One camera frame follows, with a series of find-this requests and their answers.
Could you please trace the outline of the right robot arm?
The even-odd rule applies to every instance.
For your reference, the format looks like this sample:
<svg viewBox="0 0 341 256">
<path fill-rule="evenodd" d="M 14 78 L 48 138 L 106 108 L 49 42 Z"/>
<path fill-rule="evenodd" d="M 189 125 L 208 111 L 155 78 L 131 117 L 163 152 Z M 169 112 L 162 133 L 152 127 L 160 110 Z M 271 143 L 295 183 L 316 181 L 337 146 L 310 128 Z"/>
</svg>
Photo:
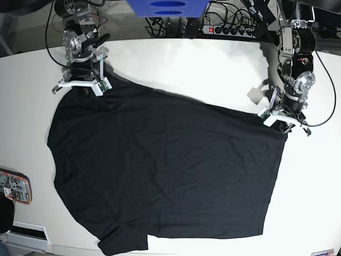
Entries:
<svg viewBox="0 0 341 256">
<path fill-rule="evenodd" d="M 55 14 L 62 19 L 62 43 L 67 63 L 62 64 L 63 79 L 52 88 L 56 93 L 62 88 L 79 87 L 88 95 L 90 91 L 101 97 L 112 88 L 104 75 L 104 60 L 107 54 L 97 49 L 110 38 L 100 36 L 103 16 L 92 1 L 55 1 Z"/>
</svg>

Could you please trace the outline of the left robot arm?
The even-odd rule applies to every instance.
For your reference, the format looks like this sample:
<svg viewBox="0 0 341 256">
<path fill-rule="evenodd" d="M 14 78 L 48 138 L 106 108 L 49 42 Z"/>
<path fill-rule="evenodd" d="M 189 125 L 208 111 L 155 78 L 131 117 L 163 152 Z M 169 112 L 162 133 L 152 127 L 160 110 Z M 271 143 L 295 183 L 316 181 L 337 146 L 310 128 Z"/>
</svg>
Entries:
<svg viewBox="0 0 341 256">
<path fill-rule="evenodd" d="M 273 87 L 269 104 L 258 116 L 265 126 L 277 125 L 283 134 L 299 126 L 311 135 L 303 110 L 316 81 L 312 56 L 316 42 L 311 29 L 314 8 L 299 1 L 278 1 L 277 9 L 280 24 L 277 72 L 283 87 Z"/>
</svg>

